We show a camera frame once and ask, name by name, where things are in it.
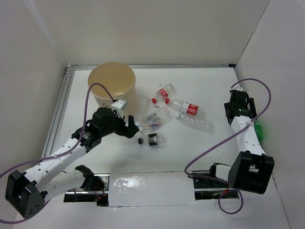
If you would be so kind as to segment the black label plastic bottle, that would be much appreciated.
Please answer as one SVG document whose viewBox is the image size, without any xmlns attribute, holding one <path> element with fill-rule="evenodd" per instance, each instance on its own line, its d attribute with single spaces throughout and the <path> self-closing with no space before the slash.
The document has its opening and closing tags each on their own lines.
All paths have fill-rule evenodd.
<svg viewBox="0 0 305 229">
<path fill-rule="evenodd" d="M 165 144 L 165 137 L 162 133 L 150 133 L 138 138 L 138 144 L 148 147 L 161 147 Z"/>
</svg>

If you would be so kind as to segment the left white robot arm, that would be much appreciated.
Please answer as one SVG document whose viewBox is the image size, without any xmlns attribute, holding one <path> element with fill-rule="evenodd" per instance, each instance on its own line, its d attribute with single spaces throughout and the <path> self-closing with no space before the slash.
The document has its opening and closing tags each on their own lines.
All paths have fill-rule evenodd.
<svg viewBox="0 0 305 229">
<path fill-rule="evenodd" d="M 54 197 L 73 188 L 89 190 L 94 185 L 94 173 L 84 165 L 72 171 L 66 168 L 99 145 L 103 137 L 117 134 L 132 138 L 139 131 L 132 115 L 125 121 L 118 108 L 100 107 L 92 118 L 84 120 L 68 141 L 49 157 L 36 159 L 36 165 L 20 172 L 10 168 L 5 199 L 24 220 L 38 214 Z"/>
</svg>

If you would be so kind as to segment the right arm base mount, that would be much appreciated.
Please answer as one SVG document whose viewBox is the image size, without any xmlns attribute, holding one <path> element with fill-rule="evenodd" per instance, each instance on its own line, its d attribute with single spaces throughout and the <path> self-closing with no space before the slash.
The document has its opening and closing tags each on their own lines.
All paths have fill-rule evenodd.
<svg viewBox="0 0 305 229">
<path fill-rule="evenodd" d="M 226 184 L 205 178 L 193 177 L 195 200 L 218 199 L 228 190 Z"/>
</svg>

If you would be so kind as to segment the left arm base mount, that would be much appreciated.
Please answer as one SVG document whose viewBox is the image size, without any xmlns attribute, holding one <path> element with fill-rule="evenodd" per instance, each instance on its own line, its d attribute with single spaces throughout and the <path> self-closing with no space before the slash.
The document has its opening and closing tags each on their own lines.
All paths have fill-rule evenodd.
<svg viewBox="0 0 305 229">
<path fill-rule="evenodd" d="M 85 189 L 79 187 L 64 193 L 64 203 L 94 203 L 99 207 L 108 207 L 110 174 L 95 174 L 94 180 Z"/>
</svg>

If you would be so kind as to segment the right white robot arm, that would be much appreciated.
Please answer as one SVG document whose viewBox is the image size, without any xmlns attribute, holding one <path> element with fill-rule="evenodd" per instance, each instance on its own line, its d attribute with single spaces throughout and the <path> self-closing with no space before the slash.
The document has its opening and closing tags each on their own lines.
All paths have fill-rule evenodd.
<svg viewBox="0 0 305 229">
<path fill-rule="evenodd" d="M 210 167 L 208 182 L 219 187 L 224 181 L 229 188 L 256 194 L 265 193 L 275 161 L 260 146 L 254 123 L 256 116 L 254 99 L 241 87 L 230 91 L 230 100 L 224 104 L 226 118 L 236 136 L 239 154 L 232 166 L 214 163 Z"/>
</svg>

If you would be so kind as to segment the green plastic bottle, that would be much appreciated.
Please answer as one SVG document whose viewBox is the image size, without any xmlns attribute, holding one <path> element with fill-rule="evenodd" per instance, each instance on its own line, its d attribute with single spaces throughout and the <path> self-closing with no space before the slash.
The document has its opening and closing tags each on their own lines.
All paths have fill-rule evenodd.
<svg viewBox="0 0 305 229">
<path fill-rule="evenodd" d="M 259 141 L 263 141 L 264 140 L 264 133 L 263 133 L 263 129 L 260 125 L 259 121 L 254 121 L 254 131 L 256 133 L 256 136 L 258 138 Z"/>
</svg>

